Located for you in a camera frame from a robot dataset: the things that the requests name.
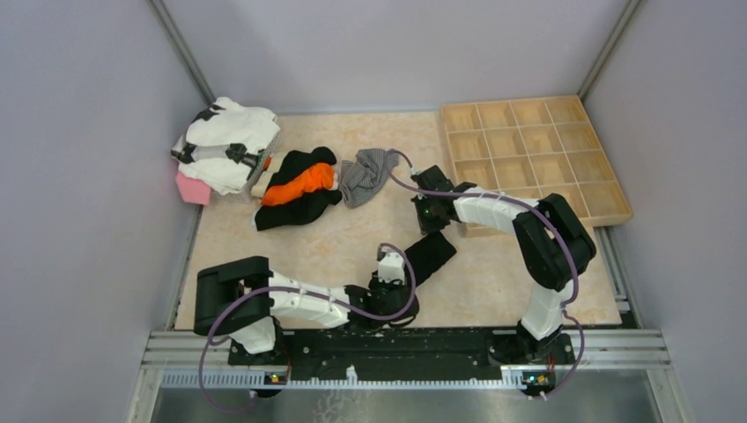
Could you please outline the black boxer underwear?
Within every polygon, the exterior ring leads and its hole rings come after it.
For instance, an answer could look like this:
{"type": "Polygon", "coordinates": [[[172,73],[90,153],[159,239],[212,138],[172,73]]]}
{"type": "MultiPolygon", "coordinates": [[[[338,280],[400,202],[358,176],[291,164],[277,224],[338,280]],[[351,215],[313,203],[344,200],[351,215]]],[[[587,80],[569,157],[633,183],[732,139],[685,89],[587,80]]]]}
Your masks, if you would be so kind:
{"type": "Polygon", "coordinates": [[[404,253],[414,271],[416,286],[423,285],[456,255],[455,246],[442,232],[427,234],[404,253]]]}

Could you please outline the grey striped underwear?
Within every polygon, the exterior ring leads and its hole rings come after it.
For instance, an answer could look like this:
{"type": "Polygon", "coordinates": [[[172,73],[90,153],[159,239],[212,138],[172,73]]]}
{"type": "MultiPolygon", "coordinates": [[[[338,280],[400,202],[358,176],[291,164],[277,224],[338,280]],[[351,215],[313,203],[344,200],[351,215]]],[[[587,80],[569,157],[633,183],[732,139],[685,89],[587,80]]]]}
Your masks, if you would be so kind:
{"type": "Polygon", "coordinates": [[[339,189],[344,204],[358,208],[378,194],[397,167],[399,159],[382,148],[358,150],[355,160],[343,160],[340,167],[339,189]]]}

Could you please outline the wooden compartment tray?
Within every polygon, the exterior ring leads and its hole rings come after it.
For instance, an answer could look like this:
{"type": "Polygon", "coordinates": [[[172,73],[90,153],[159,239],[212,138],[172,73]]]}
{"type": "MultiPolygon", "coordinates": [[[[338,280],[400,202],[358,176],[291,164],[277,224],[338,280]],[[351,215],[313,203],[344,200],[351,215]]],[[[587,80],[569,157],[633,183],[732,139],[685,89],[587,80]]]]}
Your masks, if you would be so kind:
{"type": "Polygon", "coordinates": [[[440,119],[455,183],[512,197],[557,193],[591,227],[632,218],[578,96],[445,104],[440,119]]]}

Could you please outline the orange underwear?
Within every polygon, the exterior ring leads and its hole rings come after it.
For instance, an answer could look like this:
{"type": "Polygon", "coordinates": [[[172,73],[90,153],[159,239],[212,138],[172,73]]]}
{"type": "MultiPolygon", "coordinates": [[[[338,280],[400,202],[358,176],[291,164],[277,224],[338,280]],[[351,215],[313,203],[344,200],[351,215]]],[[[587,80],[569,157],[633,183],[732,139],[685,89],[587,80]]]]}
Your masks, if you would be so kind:
{"type": "Polygon", "coordinates": [[[288,204],[292,200],[320,189],[334,190],[337,188],[338,177],[335,169],[327,163],[316,163],[291,181],[269,187],[262,196],[261,205],[288,204]]]}

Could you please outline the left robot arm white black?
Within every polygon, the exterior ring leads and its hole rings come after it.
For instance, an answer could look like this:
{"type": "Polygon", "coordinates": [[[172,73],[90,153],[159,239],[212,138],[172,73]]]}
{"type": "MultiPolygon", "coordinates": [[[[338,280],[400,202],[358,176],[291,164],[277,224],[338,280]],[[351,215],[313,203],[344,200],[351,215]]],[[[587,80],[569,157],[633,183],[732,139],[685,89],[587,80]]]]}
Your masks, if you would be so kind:
{"type": "Polygon", "coordinates": [[[371,330],[418,313],[417,273],[400,251],[381,252],[369,286],[315,286],[270,268],[265,256],[203,269],[197,274],[193,332],[224,336],[262,364],[283,350],[279,320],[287,317],[324,329],[371,330]]]}

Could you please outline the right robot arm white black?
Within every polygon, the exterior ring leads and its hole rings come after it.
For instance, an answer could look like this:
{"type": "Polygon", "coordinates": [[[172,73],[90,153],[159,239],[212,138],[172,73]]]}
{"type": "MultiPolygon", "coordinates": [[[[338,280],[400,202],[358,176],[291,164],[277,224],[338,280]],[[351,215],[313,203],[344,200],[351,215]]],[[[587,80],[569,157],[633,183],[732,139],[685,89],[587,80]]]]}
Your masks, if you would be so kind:
{"type": "Polygon", "coordinates": [[[551,355],[579,294],[580,276],[596,256],[596,246],[571,205],[560,194],[520,198],[482,189],[471,182],[453,184],[437,166],[415,171],[415,204],[423,233],[451,222],[490,226],[516,237],[535,286],[516,332],[497,342],[501,363],[539,363],[551,355]]]}

